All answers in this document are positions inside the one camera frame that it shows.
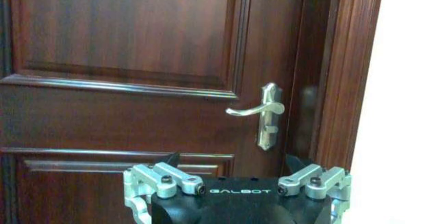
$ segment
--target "lever handle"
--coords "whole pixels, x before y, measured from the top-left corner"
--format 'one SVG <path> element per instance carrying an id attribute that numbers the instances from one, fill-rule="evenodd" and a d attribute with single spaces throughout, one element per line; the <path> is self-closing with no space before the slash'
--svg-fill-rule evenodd
<path id="1" fill-rule="evenodd" d="M 231 108 L 227 108 L 226 112 L 228 115 L 234 116 L 248 116 L 258 113 L 262 113 L 263 111 L 274 112 L 275 114 L 280 115 L 284 112 L 284 105 L 279 102 L 267 102 L 258 107 L 254 107 L 247 110 L 234 110 Z"/>
<path id="2" fill-rule="evenodd" d="M 268 83 L 262 87 L 262 105 L 248 110 L 226 109 L 226 113 L 232 116 L 248 116 L 260 113 L 258 145 L 264 151 L 276 143 L 279 115 L 284 112 L 284 105 L 280 100 L 282 88 L 275 83 Z"/>

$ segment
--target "wood grain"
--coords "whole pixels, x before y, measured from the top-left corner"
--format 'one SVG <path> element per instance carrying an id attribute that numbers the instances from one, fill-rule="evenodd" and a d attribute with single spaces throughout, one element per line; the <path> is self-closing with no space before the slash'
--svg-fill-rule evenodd
<path id="1" fill-rule="evenodd" d="M 260 88 L 274 82 L 283 88 L 282 103 L 290 103 L 291 85 L 295 66 L 297 44 L 299 34 L 299 19 L 303 0 L 251 0 L 248 34 L 246 40 L 244 68 L 242 77 L 240 102 L 232 103 L 231 108 L 247 109 L 260 105 Z M 238 129 L 258 129 L 258 116 L 240 117 L 240 121 L 252 123 L 252 127 Z M 279 128 L 283 131 L 287 117 L 282 117 Z M 242 141 L 255 143 L 255 133 L 244 133 Z M 268 151 L 256 146 L 238 143 L 236 151 L 242 156 L 236 157 L 236 175 L 254 176 L 248 168 L 258 169 L 268 175 L 279 175 L 283 158 L 284 133 L 279 134 L 279 143 Z"/>
<path id="2" fill-rule="evenodd" d="M 0 223 L 7 223 L 7 198 L 5 198 L 5 184 L 4 184 L 4 164 L 0 157 Z"/>
<path id="3" fill-rule="evenodd" d="M 12 74 L 11 11 L 9 0 L 1 0 L 0 8 L 0 77 Z"/>
<path id="4" fill-rule="evenodd" d="M 17 161 L 17 201 L 20 223 L 127 223 L 132 213 L 123 206 L 123 170 L 152 163 L 167 153 L 91 150 L 3 148 Z M 230 176 L 234 155 L 182 154 L 188 173 Z"/>
<path id="5" fill-rule="evenodd" d="M 341 0 L 317 161 L 350 168 L 381 0 Z"/>
<path id="6" fill-rule="evenodd" d="M 214 99 L 238 100 L 236 93 L 228 90 L 182 88 L 170 86 L 122 84 L 79 79 L 27 76 L 12 74 L 0 80 L 0 84 L 24 85 L 35 87 L 55 87 L 106 92 L 136 93 L 156 96 L 187 96 Z"/>
<path id="7" fill-rule="evenodd" d="M 1 154 L 1 181 L 3 211 L 0 219 L 4 223 L 17 223 L 17 186 L 16 186 L 16 160 L 13 156 Z"/>
<path id="8" fill-rule="evenodd" d="M 13 72 L 48 85 L 64 78 L 235 91 L 248 2 L 12 0 Z"/>
<path id="9" fill-rule="evenodd" d="M 303 0 L 284 153 L 314 158 L 325 63 L 330 59 L 339 0 Z"/>

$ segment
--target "bolt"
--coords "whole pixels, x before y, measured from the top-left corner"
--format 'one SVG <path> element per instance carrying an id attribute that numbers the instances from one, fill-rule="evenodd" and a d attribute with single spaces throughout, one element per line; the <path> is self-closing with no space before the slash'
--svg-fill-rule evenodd
<path id="1" fill-rule="evenodd" d="M 170 175 L 164 175 L 162 177 L 162 183 L 171 184 L 172 183 L 172 177 Z"/>
<path id="2" fill-rule="evenodd" d="M 321 178 L 319 177 L 311 177 L 310 178 L 310 184 L 314 186 L 321 186 Z"/>
<path id="3" fill-rule="evenodd" d="M 196 187 L 196 195 L 204 195 L 206 194 L 206 186 L 204 185 L 199 185 Z"/>
<path id="4" fill-rule="evenodd" d="M 278 188 L 278 193 L 279 195 L 284 196 L 287 194 L 287 189 L 284 188 L 284 186 L 279 186 Z"/>

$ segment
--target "raised door panel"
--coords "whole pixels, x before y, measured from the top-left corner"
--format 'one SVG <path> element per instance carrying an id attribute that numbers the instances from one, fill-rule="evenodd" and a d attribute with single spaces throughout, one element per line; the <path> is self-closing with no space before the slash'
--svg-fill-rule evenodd
<path id="1" fill-rule="evenodd" d="M 4 82 L 234 99 L 244 3 L 11 0 Z"/>
<path id="2" fill-rule="evenodd" d="M 7 218 L 19 218 L 20 223 L 131 223 L 131 209 L 123 206 L 122 172 L 163 155 L 11 149 L 3 156 Z M 234 155 L 180 155 L 179 168 L 191 174 L 230 176 L 232 165 Z"/>

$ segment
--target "white wall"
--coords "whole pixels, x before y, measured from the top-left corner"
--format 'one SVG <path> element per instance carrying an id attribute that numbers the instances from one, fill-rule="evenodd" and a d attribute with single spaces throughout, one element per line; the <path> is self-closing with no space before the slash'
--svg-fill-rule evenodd
<path id="1" fill-rule="evenodd" d="M 438 223 L 438 0 L 382 0 L 343 224 Z"/>

